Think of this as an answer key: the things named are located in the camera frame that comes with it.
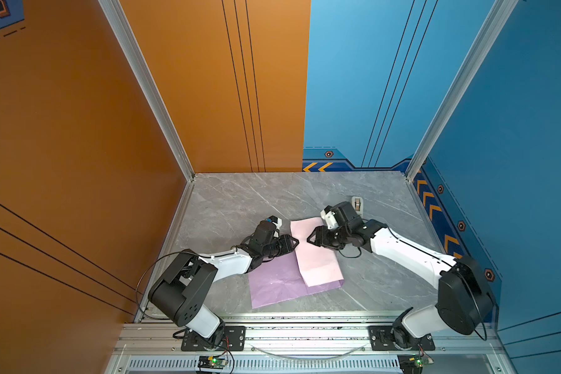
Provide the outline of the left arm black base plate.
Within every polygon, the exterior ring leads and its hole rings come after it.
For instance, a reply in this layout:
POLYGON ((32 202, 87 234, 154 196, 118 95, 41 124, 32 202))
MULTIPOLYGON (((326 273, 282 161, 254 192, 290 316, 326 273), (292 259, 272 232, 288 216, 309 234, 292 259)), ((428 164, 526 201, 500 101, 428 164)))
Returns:
POLYGON ((245 326, 223 326, 215 330, 210 338, 204 338, 196 331, 189 330, 182 338, 183 352, 242 352, 246 342, 245 326))

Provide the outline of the purple wrapping paper sheet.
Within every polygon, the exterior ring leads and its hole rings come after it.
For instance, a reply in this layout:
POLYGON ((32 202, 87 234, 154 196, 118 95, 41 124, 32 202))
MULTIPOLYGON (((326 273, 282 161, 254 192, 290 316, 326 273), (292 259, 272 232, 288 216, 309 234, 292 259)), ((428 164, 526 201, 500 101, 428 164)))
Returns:
POLYGON ((299 240, 294 252, 264 263, 249 273, 253 309, 340 288, 344 284, 336 252, 307 243, 321 226, 321 218, 291 222, 291 235, 299 240))

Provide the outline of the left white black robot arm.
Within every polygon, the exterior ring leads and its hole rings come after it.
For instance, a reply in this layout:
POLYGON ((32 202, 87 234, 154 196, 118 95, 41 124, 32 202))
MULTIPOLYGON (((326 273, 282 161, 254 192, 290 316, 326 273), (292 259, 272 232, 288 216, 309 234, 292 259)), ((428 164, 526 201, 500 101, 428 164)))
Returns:
POLYGON ((294 252, 299 240, 282 235, 281 226, 282 219, 271 216, 228 251, 182 250, 152 285, 149 302, 177 326, 200 336, 208 349, 218 348, 224 340, 224 321, 204 305, 212 285, 294 252))

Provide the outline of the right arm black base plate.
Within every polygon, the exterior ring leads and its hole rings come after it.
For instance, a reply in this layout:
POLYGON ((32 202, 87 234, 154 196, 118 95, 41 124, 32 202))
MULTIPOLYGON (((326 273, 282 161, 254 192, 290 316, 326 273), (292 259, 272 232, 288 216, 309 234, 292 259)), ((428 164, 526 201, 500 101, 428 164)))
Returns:
POLYGON ((422 349, 434 351, 436 346, 431 334, 414 338, 407 331, 388 325, 368 327, 369 341, 376 352, 412 351, 422 349))

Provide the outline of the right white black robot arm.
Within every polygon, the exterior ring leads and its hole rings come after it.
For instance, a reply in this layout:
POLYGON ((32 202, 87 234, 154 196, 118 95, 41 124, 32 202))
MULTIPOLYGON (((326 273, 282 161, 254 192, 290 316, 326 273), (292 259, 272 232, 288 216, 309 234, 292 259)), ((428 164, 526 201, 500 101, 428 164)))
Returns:
POLYGON ((471 335, 485 325, 497 306, 478 262, 428 249, 397 234, 388 224, 363 219, 349 202, 321 211, 321 226, 310 232, 308 243, 337 251, 355 246, 387 258, 417 274, 437 291, 435 302, 403 311, 391 327, 396 348, 409 350, 422 338, 442 330, 471 335))

